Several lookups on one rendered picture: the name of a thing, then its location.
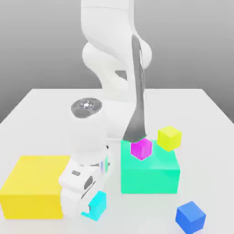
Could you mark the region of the small yellow cube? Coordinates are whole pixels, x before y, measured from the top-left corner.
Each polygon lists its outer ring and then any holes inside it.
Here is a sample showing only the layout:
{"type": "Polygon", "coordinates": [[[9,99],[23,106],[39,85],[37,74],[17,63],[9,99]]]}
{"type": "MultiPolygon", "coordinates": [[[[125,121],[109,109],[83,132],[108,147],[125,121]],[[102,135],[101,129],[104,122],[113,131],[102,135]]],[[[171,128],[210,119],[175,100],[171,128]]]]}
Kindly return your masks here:
{"type": "Polygon", "coordinates": [[[164,150],[170,152],[181,145],[182,132],[172,126],[158,130],[157,144],[164,150]]]}

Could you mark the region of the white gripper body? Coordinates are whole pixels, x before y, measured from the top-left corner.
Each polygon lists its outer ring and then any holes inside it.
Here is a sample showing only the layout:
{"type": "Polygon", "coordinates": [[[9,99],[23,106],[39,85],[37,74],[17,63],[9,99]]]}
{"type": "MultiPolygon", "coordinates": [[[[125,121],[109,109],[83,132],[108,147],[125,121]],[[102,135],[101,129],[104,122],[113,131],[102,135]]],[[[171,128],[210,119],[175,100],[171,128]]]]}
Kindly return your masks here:
{"type": "Polygon", "coordinates": [[[73,191],[62,187],[60,193],[60,203],[65,216],[75,218],[82,212],[88,213],[89,203],[98,191],[102,191],[104,183],[97,181],[84,193],[73,191]]]}

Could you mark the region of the small blue cube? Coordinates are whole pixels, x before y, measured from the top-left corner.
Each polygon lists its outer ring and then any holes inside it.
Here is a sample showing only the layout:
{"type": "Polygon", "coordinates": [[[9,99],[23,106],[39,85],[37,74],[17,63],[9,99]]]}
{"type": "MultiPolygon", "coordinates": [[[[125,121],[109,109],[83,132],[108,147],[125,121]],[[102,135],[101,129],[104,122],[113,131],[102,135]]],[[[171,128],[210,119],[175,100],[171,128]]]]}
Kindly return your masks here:
{"type": "Polygon", "coordinates": [[[193,234],[203,229],[206,214],[191,201],[177,208],[175,221],[186,234],[193,234]]]}

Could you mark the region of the large yellow box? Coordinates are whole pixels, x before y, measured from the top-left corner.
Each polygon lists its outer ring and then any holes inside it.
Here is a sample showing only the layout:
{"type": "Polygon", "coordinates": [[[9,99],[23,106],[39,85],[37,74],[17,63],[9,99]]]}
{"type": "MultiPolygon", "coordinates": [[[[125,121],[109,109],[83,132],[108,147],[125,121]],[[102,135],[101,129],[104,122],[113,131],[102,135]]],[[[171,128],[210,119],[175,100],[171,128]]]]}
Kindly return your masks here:
{"type": "Polygon", "coordinates": [[[5,219],[62,219],[59,177],[69,156],[21,156],[0,189],[5,219]]]}

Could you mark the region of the small cyan cube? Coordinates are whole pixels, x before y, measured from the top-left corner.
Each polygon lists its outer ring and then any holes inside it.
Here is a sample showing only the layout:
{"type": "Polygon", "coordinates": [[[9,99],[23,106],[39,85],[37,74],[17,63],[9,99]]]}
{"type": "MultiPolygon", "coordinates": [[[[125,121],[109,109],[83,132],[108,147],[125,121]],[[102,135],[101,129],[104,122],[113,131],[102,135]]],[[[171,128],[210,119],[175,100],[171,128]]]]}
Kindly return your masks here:
{"type": "Polygon", "coordinates": [[[89,212],[82,212],[81,215],[94,221],[98,221],[100,216],[106,209],[106,193],[98,191],[97,194],[92,198],[88,206],[90,208],[89,212]]]}

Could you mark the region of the large green box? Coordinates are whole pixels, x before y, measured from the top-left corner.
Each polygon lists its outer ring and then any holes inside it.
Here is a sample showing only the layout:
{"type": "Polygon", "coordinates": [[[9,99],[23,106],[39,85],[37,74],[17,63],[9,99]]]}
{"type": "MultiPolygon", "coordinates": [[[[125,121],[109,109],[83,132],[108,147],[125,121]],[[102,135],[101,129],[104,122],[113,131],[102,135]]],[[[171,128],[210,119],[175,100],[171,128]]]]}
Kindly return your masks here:
{"type": "Polygon", "coordinates": [[[154,140],[152,154],[139,160],[130,146],[121,141],[121,193],[176,194],[181,170],[174,151],[167,152],[154,140]]]}

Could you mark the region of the small magenta cube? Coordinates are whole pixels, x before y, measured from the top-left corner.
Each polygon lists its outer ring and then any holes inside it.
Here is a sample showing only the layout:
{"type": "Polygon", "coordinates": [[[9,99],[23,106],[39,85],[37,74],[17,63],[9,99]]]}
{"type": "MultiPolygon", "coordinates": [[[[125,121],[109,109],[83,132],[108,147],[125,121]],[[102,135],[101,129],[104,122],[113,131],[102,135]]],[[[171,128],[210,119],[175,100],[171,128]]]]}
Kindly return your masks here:
{"type": "Polygon", "coordinates": [[[131,143],[131,155],[139,160],[144,160],[152,154],[153,142],[146,138],[131,143]]]}

